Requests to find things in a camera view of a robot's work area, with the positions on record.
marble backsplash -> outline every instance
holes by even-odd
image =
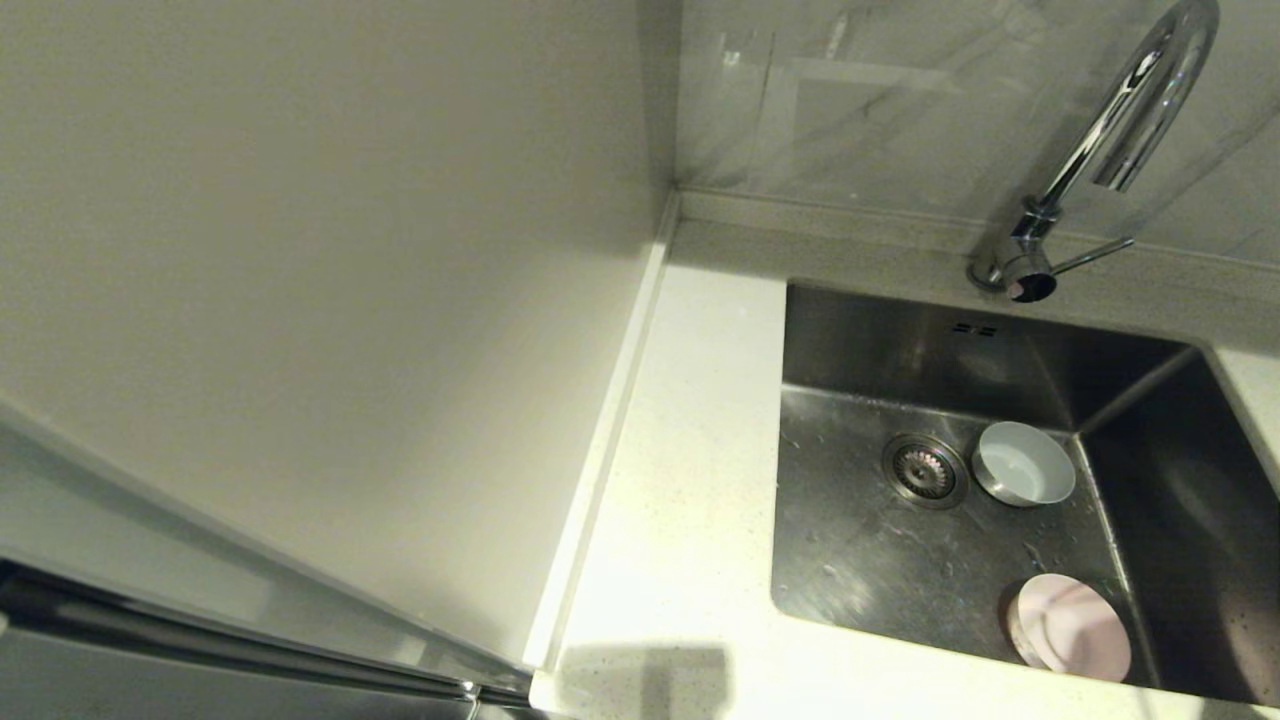
[[[685,3],[677,178],[1010,223],[1171,0]],[[1061,227],[1280,264],[1280,1],[1220,0],[1208,65],[1128,193]]]

stainless steel sink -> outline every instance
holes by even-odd
[[[1004,609],[1032,575],[1062,573],[1120,611],[1125,682],[1280,705],[1280,501],[1199,350],[791,286],[782,379],[781,611],[1020,662]],[[996,420],[1065,443],[1068,501],[965,491]],[[902,434],[955,450],[950,486],[920,498],[891,479],[884,448]]]

quartz countertop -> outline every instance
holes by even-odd
[[[559,661],[538,674],[535,706],[580,720],[1280,720],[814,624],[769,596],[788,279],[1196,342],[1275,482],[1280,273],[1132,251],[1014,306],[965,279],[974,228],[685,202]]]

faucet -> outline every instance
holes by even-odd
[[[1015,302],[1036,302],[1053,292],[1056,275],[1134,243],[1125,237],[1060,265],[1051,265],[1044,255],[1044,238],[1062,217],[1062,199],[1101,146],[1117,133],[1126,114],[1128,124],[1111,143],[1093,182],[1116,192],[1129,190],[1204,68],[1217,19],[1217,0],[1179,0],[1156,22],[1062,169],[1043,195],[1023,199],[1023,217],[1007,237],[996,237],[979,250],[969,265],[969,279],[983,290],[1005,291]]]

sink drain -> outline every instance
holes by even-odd
[[[882,465],[893,489],[923,507],[954,507],[969,492],[964,461],[945,442],[928,436],[897,436],[884,447]]]

